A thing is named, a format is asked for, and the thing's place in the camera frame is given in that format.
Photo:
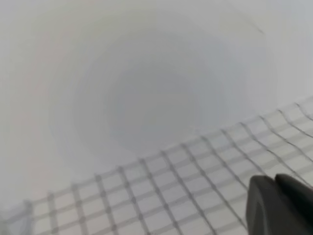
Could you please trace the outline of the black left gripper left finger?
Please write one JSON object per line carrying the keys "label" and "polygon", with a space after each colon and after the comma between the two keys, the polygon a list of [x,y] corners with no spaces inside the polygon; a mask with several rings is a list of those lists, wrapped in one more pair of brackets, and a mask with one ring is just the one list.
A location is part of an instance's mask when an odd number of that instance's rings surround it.
{"label": "black left gripper left finger", "polygon": [[268,176],[253,176],[246,203],[249,235],[304,235],[306,224],[278,184]]}

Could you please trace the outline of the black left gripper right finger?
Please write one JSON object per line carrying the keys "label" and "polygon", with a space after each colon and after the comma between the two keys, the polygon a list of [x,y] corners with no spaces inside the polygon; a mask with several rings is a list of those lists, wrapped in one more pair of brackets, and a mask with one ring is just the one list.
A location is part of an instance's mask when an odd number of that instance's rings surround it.
{"label": "black left gripper right finger", "polygon": [[295,218],[308,235],[313,234],[313,188],[287,175],[277,174],[275,182],[285,196]]}

